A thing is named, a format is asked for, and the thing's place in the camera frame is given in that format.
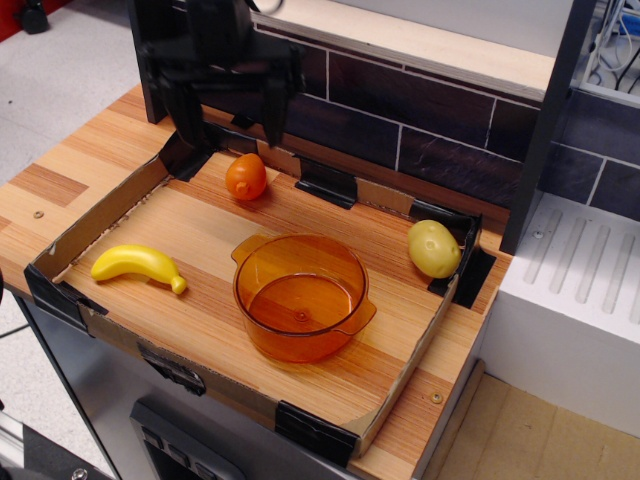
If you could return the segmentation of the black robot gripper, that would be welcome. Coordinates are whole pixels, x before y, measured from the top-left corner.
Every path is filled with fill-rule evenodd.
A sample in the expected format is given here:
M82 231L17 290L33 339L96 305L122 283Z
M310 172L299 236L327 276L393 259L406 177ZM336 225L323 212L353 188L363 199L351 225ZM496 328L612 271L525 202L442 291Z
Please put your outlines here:
M257 32L253 1L180 1L176 7L182 32L162 42L156 57L171 81L159 83L160 94L181 140L193 148L203 144L202 108L191 86L198 84L209 90L262 89L264 133L270 147L278 146L289 101L305 89L303 50Z

